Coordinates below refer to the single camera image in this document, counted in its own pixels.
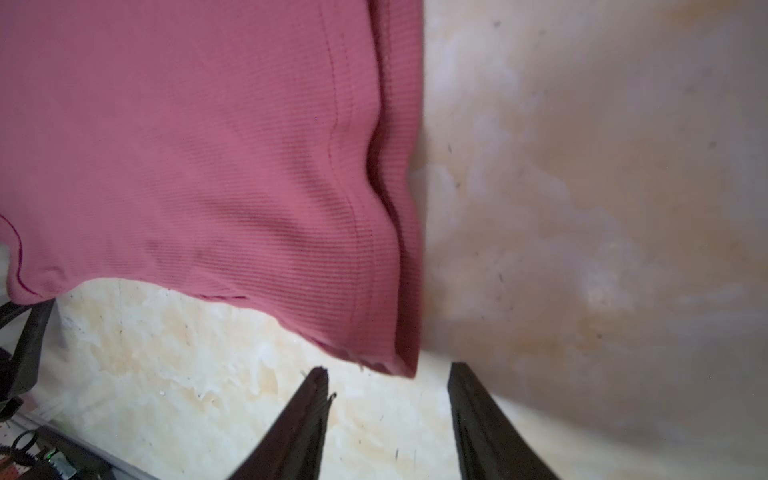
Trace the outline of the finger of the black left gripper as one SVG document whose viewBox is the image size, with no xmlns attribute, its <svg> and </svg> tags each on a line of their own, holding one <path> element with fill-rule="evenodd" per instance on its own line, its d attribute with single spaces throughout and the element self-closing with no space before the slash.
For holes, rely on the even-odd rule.
<svg viewBox="0 0 768 480">
<path fill-rule="evenodd" d="M 28 313 L 13 353 L 1 349 L 1 419 L 11 419 L 23 405 L 21 396 L 38 381 L 43 340 L 55 300 L 34 305 L 7 302 L 1 306 L 1 328 Z"/>
</svg>

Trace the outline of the pink tank top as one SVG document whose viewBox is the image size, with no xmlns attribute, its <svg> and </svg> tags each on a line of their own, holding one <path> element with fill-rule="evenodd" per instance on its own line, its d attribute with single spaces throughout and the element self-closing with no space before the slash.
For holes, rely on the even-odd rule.
<svg viewBox="0 0 768 480">
<path fill-rule="evenodd" d="M 413 377 L 422 63 L 419 1 L 3 2 L 10 298 L 148 282 Z"/>
</svg>

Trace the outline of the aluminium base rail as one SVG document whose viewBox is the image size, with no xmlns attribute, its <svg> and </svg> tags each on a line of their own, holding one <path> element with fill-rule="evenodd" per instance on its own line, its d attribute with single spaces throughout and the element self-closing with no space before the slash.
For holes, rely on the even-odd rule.
<svg viewBox="0 0 768 480">
<path fill-rule="evenodd" d="M 32 467 L 34 479 L 52 479 L 53 474 L 57 479 L 155 479 L 116 455 L 23 414 L 10 424 L 33 437 L 32 449 L 43 463 Z"/>
</svg>

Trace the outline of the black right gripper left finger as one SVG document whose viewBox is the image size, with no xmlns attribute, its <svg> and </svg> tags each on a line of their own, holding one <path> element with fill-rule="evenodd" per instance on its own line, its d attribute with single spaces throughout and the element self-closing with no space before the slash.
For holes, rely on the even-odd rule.
<svg viewBox="0 0 768 480">
<path fill-rule="evenodd" d="M 329 410 L 328 371 L 313 368 L 253 452 L 230 480 L 317 480 Z"/>
</svg>

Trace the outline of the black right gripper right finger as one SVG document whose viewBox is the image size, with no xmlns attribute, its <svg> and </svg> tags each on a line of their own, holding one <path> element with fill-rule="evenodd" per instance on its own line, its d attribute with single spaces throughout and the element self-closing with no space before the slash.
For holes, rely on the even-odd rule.
<svg viewBox="0 0 768 480">
<path fill-rule="evenodd" d="M 468 364 L 451 364 L 447 390 L 463 480 L 557 480 Z"/>
</svg>

